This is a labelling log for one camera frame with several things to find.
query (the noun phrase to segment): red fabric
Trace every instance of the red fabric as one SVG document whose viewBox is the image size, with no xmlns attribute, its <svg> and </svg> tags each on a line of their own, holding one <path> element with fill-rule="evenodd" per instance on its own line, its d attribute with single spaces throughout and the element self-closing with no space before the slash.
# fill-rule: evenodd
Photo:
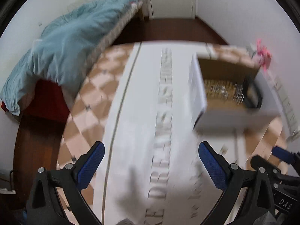
<svg viewBox="0 0 300 225">
<path fill-rule="evenodd" d="M 8 111 L 7 108 L 6 108 L 6 105 L 4 104 L 4 102 L 2 102 L 1 108 L 2 108 L 2 110 L 3 110 L 4 112 L 7 112 L 7 111 Z"/>
<path fill-rule="evenodd" d="M 39 80 L 35 86 L 35 96 L 24 114 L 65 123 L 69 109 L 62 95 L 62 89 L 55 83 Z"/>
</svg>

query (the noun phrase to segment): table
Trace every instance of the table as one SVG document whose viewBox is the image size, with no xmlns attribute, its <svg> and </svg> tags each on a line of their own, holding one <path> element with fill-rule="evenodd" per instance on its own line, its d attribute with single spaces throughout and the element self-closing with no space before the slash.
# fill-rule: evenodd
<svg viewBox="0 0 300 225">
<path fill-rule="evenodd" d="M 287 167 L 271 155 L 274 145 L 286 147 L 279 118 L 259 132 L 193 133 L 186 82 L 194 52 L 251 63 L 243 49 L 230 46 L 135 43 L 108 48 L 86 78 L 67 120 L 57 168 L 76 162 L 97 140 L 105 144 L 105 157 L 88 188 L 82 190 L 87 204 L 100 221 L 105 220 L 105 225 L 124 218 L 136 224 L 157 223 L 160 219 L 164 224 L 199 224 L 220 195 L 206 174 L 202 182 L 200 176 L 205 171 L 200 168 L 197 174 L 199 170 L 195 170 L 195 165 L 201 166 L 197 144 L 202 140 L 208 141 L 229 163 L 251 168 L 249 157 L 259 154 L 286 172 Z M 171 75 L 165 73 L 162 58 L 172 62 Z M 160 129 L 161 123 L 168 125 Z M 174 195 L 177 187 L 185 186 L 190 190 L 183 192 L 184 198 Z M 204 188 L 206 195 L 200 198 Z M 209 191 L 214 193 L 213 198 L 207 196 Z M 76 223 L 63 191 L 58 192 L 67 216 Z M 204 196 L 211 202 L 203 205 Z M 193 215 L 195 207 L 200 207 L 201 212 Z M 180 210 L 180 217 L 170 214 L 174 209 Z M 153 218 L 153 212 L 160 215 Z"/>
</svg>

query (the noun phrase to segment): wall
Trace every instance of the wall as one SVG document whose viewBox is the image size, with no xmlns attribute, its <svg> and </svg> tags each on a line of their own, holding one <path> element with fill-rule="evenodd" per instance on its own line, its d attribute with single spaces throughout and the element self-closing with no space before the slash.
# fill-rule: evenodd
<svg viewBox="0 0 300 225">
<path fill-rule="evenodd" d="M 68 12 L 77 0 L 27 0 L 15 14 L 0 38 L 0 90 L 19 59 L 32 47 L 43 29 Z M 18 124 L 0 110 L 0 169 L 10 171 Z"/>
<path fill-rule="evenodd" d="M 197 0 L 196 15 L 228 43 L 262 39 L 273 54 L 271 71 L 281 78 L 300 122 L 300 34 L 275 0 Z M 300 151 L 300 141 L 289 145 Z"/>
</svg>

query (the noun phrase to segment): pink object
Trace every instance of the pink object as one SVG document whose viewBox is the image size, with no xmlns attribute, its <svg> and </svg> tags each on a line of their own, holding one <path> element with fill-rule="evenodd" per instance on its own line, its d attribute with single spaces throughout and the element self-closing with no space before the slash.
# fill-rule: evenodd
<svg viewBox="0 0 300 225">
<path fill-rule="evenodd" d="M 261 45 L 261 40 L 257 40 L 256 45 L 257 55 L 259 56 L 258 63 L 263 67 L 264 71 L 266 71 L 271 64 L 272 54 L 265 46 Z"/>
</svg>

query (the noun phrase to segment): bed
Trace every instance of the bed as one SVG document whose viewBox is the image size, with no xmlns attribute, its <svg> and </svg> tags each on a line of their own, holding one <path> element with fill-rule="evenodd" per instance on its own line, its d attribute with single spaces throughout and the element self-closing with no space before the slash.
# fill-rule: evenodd
<svg viewBox="0 0 300 225">
<path fill-rule="evenodd" d="M 4 111 L 66 122 L 100 54 L 137 13 L 143 18 L 143 0 L 87 1 L 71 4 L 77 8 L 51 22 L 21 58 L 1 91 Z"/>
</svg>

